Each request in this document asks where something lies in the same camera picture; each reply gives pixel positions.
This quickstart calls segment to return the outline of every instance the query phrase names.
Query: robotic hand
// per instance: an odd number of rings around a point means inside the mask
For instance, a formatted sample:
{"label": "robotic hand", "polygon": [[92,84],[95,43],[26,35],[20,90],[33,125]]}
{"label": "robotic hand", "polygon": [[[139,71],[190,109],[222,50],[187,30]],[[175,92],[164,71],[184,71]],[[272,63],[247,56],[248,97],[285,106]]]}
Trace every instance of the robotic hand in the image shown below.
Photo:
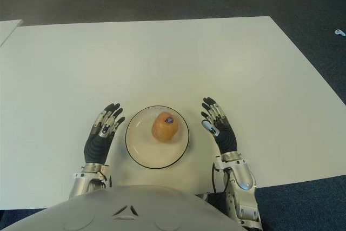
{"label": "robotic hand", "polygon": [[205,120],[202,126],[208,130],[217,143],[220,156],[213,164],[216,170],[223,170],[227,215],[247,230],[262,230],[261,218],[255,198],[256,180],[246,160],[237,151],[237,140],[221,107],[210,97],[204,98],[201,112]]}
{"label": "robotic hand", "polygon": [[70,198],[89,191],[111,187],[111,176],[105,166],[110,145],[119,125],[125,117],[116,118],[123,111],[120,104],[108,105],[96,118],[84,147],[85,166],[81,173],[75,173],[75,183]]}

